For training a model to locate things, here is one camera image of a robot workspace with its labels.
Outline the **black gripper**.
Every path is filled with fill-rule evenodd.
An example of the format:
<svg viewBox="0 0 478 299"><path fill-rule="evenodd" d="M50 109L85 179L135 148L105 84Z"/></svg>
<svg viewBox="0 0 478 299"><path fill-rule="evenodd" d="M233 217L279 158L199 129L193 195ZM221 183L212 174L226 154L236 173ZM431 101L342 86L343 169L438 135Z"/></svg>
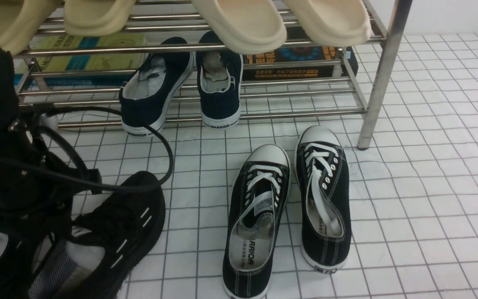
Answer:
<svg viewBox="0 0 478 299"><path fill-rule="evenodd" d="M47 104L19 108L12 55L0 47L0 233L69 233L79 192L101 191L97 169L47 125Z"/></svg>

